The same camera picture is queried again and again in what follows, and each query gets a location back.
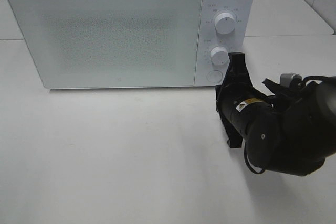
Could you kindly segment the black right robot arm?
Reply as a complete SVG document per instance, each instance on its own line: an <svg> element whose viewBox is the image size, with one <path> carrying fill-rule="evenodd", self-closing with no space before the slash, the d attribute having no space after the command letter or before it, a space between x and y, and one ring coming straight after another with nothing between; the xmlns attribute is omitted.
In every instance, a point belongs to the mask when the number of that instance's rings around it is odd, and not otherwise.
<svg viewBox="0 0 336 224"><path fill-rule="evenodd" d="M243 148L254 174L267 170L306 176L335 153L335 77L284 73L257 90L242 52L229 54L216 110L230 148Z"/></svg>

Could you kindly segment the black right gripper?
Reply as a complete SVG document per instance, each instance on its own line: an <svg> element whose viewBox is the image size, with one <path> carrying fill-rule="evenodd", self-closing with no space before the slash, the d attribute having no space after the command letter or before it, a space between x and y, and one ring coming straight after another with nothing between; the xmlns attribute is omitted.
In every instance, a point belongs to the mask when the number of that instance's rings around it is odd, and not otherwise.
<svg viewBox="0 0 336 224"><path fill-rule="evenodd" d="M227 134L229 148L241 148L243 140L275 140L276 110L256 90L245 63L245 54L228 54L223 83L215 86L216 111Z"/></svg>

